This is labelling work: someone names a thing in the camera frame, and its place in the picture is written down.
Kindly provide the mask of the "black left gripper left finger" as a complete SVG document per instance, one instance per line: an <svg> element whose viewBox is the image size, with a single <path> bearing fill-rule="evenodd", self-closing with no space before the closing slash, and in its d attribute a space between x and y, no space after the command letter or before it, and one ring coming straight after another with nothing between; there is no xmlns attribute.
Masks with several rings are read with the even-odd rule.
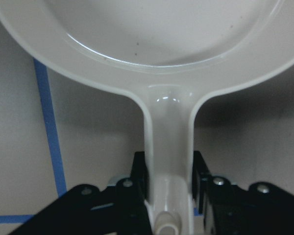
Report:
<svg viewBox="0 0 294 235"><path fill-rule="evenodd" d="M148 171L144 152L131 173L105 190L80 184L12 231L13 235L150 235L145 205Z"/></svg>

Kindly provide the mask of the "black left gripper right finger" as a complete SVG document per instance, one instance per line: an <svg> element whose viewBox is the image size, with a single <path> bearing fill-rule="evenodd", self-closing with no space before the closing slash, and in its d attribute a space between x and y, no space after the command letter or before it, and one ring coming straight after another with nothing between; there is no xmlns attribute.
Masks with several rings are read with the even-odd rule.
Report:
<svg viewBox="0 0 294 235"><path fill-rule="evenodd" d="M207 235L294 235L294 195L268 182L247 190L213 175L193 155L192 196Z"/></svg>

